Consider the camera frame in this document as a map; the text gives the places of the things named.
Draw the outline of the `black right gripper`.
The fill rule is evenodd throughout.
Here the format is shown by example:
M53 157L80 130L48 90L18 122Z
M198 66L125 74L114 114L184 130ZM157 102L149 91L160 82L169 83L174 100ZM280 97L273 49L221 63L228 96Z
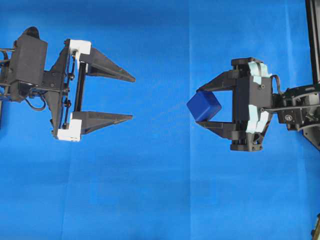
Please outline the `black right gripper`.
M266 64L253 57L233 59L231 65L233 70L221 73L196 92L229 91L234 88L232 120L236 124L221 121L196 123L225 139L236 139L239 131L239 139L233 140L230 145L233 151L261 151L272 119L270 113L262 111L273 105L272 74Z

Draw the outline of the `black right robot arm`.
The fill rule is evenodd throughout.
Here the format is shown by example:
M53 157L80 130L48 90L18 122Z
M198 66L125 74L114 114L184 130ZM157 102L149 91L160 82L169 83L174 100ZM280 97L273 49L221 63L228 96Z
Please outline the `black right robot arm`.
M225 71L197 92L232 91L232 121L198 121L197 124L222 138L231 140L232 151L257 152L274 114L289 131L303 131L315 147L320 146L319 84L273 92L273 82L280 79L270 74L261 60L253 57L231 61Z

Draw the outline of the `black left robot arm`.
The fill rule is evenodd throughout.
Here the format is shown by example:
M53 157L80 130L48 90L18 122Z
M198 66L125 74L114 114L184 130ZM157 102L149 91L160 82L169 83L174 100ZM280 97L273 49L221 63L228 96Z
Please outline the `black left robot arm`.
M82 111L86 76L135 82L121 67L91 42L67 39L56 63L44 69L47 42L23 35L13 48L3 48L0 62L2 101L22 102L39 97L51 111L52 135L60 141L78 142L82 135L132 119L132 115Z

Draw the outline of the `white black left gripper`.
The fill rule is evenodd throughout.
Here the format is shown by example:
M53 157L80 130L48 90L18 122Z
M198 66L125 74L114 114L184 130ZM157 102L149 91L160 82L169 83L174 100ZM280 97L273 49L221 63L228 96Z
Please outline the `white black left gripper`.
M85 40L67 39L58 59L49 71L43 74L44 99L51 112L52 135L60 141L78 142L86 135L110 125L133 118L132 115L95 111L74 111L67 122L70 101L69 83L75 76L75 65L87 64L86 74L92 77L112 78L134 83L136 79L116 65Z

